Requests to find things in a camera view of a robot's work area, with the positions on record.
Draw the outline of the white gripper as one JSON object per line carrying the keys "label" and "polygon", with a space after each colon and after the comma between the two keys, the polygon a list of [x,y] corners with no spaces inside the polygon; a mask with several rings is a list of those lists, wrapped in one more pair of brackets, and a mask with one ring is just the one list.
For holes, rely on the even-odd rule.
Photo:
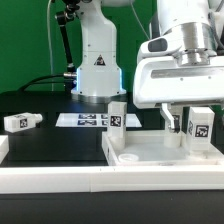
{"label": "white gripper", "polygon": [[219,104],[224,101],[224,56],[209,65],[179,67],[171,56],[143,59],[136,68],[133,102],[138,108],[160,108],[172,133],[180,132],[180,116],[170,105]]}

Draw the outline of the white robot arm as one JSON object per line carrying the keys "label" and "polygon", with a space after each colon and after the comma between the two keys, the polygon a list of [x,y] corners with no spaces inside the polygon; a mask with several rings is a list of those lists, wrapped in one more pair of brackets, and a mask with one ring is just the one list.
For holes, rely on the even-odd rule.
{"label": "white robot arm", "polygon": [[[123,6],[134,0],[81,0],[83,59],[77,69],[77,98],[97,100],[122,94],[116,63],[116,28],[101,12],[103,6]],[[224,56],[217,54],[214,24],[219,0],[157,0],[159,36],[143,42],[137,55],[133,103],[159,107],[168,127],[180,123],[171,105],[224,102]]]}

